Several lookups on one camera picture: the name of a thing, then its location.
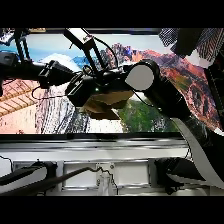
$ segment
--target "striped cloth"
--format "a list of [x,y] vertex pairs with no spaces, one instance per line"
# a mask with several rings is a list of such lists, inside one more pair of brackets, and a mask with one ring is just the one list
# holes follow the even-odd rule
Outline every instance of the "striped cloth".
[[[174,43],[170,48],[174,53],[179,29],[180,28],[164,28],[159,34],[165,47]],[[218,55],[223,43],[224,28],[204,28],[196,44],[199,57],[211,62]]]

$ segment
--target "gray circular joint cover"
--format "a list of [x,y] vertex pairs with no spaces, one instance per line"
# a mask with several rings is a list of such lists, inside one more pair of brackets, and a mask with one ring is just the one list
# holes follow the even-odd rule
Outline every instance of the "gray circular joint cover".
[[147,90],[154,81],[152,69],[147,65],[137,65],[129,72],[125,82],[135,90]]

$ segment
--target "brown object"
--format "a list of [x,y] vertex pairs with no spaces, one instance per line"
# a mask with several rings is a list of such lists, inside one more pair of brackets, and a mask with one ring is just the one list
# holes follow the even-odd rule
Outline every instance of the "brown object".
[[124,108],[127,100],[132,96],[132,91],[92,95],[83,108],[92,119],[119,120],[119,117],[111,109]]

